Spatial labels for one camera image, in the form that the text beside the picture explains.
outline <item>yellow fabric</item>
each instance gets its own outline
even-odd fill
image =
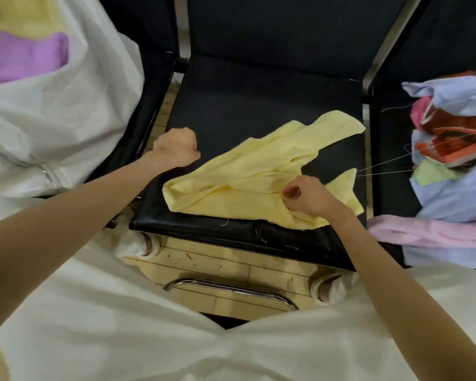
[[[316,229],[325,219],[290,212],[282,190],[318,151],[365,127],[351,116],[332,111],[312,125],[291,121],[262,139],[247,139],[196,171],[165,183],[162,192],[171,211],[231,219],[266,219],[288,229]],[[354,195],[356,169],[326,187],[355,214],[363,208]]]
[[[54,0],[0,0],[0,30],[33,39],[68,33]]]

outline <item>black chair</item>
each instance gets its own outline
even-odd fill
[[[87,181],[126,166],[142,155],[179,58],[174,0],[100,2],[116,29],[139,45],[145,84],[121,140]]]
[[[412,167],[414,99],[400,83],[465,70],[476,70],[476,0],[422,0],[369,92],[372,164],[391,160],[372,169],[381,174],[373,175],[374,215],[412,217],[421,209],[409,172],[385,174]]]
[[[405,1],[188,0],[192,57],[167,129],[192,128],[202,158],[155,179],[131,228],[352,269],[330,227],[296,231],[172,213],[161,189],[293,119],[311,124],[341,110],[362,121],[361,80]],[[353,167],[365,167],[363,135],[326,147],[303,171],[327,183]],[[364,178],[354,189],[365,207]]]

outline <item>wooden floor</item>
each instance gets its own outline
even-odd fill
[[[152,130],[147,150],[150,150],[153,141],[165,132],[178,88],[179,85],[171,84]],[[309,294],[311,278],[332,271],[304,262],[175,238],[162,237],[162,246],[159,255],[147,261],[131,257],[124,258],[124,262],[138,266],[148,278],[160,285],[190,276],[212,278],[242,286],[253,284],[273,288],[291,299],[300,309],[315,306]],[[193,285],[176,288],[172,290],[172,294],[194,310],[243,320],[255,320],[288,310],[281,302]]]

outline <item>chair leg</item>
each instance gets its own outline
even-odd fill
[[[239,287],[231,286],[228,284],[209,282],[209,281],[194,279],[194,278],[175,279],[174,281],[171,281],[166,286],[164,286],[164,290],[168,292],[184,284],[192,284],[196,286],[201,286],[203,288],[213,288],[216,290],[223,290],[225,292],[231,292],[236,294],[245,294],[245,295],[253,296],[253,297],[273,299],[275,301],[280,301],[283,304],[287,305],[291,310],[299,310],[298,306],[293,301],[291,301],[289,298],[286,298],[285,296],[282,296],[280,294],[276,294],[273,292],[265,292],[261,290],[252,290],[248,288],[239,288]]]

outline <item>fist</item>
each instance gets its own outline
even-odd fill
[[[342,203],[313,176],[301,175],[282,191],[284,204],[289,210],[326,218]]]
[[[201,157],[196,134],[189,128],[173,128],[153,143],[153,153],[162,158],[166,169],[189,166]]]

